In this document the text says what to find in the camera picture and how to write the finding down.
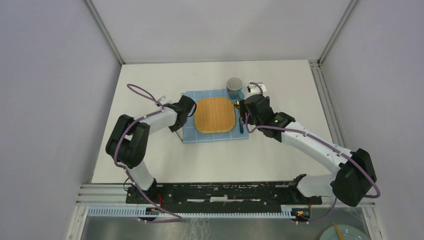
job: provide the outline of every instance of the white wall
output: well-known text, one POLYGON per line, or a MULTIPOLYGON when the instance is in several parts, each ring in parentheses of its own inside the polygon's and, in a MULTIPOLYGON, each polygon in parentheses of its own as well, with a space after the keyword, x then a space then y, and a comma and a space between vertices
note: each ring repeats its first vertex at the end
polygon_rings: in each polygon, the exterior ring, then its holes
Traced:
POLYGON ((127 63, 317 59, 349 0, 93 0, 127 63))
POLYGON ((119 71, 83 1, 1 1, 0 239, 65 237, 119 71))
POLYGON ((424 1, 363 0, 324 75, 349 147, 370 152, 388 237, 424 239, 424 1))

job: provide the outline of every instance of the blue checkered cloth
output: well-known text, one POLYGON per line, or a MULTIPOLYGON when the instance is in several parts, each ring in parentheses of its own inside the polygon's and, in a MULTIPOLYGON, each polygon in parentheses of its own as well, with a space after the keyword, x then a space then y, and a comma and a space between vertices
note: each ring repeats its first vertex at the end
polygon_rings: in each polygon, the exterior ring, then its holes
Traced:
MULTIPOLYGON (((217 97, 228 97, 228 93, 225 89, 220 90, 205 90, 205 91, 187 91, 183 93, 187 97, 192 98, 195 102, 200 99, 217 98, 217 97)), ((221 141, 233 141, 240 139, 249 139, 249 134, 245 129, 240 133, 239 126, 239 110, 235 110, 235 126, 231 131, 220 132, 220 133, 201 133, 195 127, 195 116, 191 116, 187 119, 187 122, 182 127, 182 142, 184 144, 199 144, 199 143, 213 143, 221 141)))

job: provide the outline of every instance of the wicker placemat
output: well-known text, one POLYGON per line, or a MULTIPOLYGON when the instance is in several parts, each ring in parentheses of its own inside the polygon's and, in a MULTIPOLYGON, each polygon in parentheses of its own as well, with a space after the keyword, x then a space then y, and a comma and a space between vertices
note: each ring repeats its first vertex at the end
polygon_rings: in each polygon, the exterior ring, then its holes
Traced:
POLYGON ((234 128, 236 115, 233 103, 226 97, 200 99, 194 113, 194 126, 204 134, 225 133, 234 128))

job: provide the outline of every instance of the white tabletop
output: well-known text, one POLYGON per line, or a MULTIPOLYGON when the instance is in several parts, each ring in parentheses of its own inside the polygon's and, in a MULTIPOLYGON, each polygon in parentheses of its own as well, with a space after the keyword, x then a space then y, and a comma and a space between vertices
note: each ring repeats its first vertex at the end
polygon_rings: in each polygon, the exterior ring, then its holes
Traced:
MULTIPOLYGON (((105 152, 122 114, 139 117, 158 108, 127 88, 138 85, 156 98, 178 102, 186 91, 224 89, 227 79, 263 82, 275 112, 291 115, 310 131, 331 140, 307 60, 131 64, 122 66, 92 183, 127 179, 105 152)), ((301 151, 255 131, 245 140, 183 144, 164 128, 148 139, 144 161, 159 183, 284 181, 299 174, 329 171, 301 151)))

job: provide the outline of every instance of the white plate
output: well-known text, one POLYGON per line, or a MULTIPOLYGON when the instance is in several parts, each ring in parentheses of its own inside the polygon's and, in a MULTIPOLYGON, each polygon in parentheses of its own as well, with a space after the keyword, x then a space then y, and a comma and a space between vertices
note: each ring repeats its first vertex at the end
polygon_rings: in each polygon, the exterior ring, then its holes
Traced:
MULTIPOLYGON (((371 240, 365 233, 353 226, 338 224, 337 227, 340 229, 345 240, 371 240)), ((340 238, 337 235, 336 228, 331 226, 324 231, 319 240, 340 240, 340 238)))

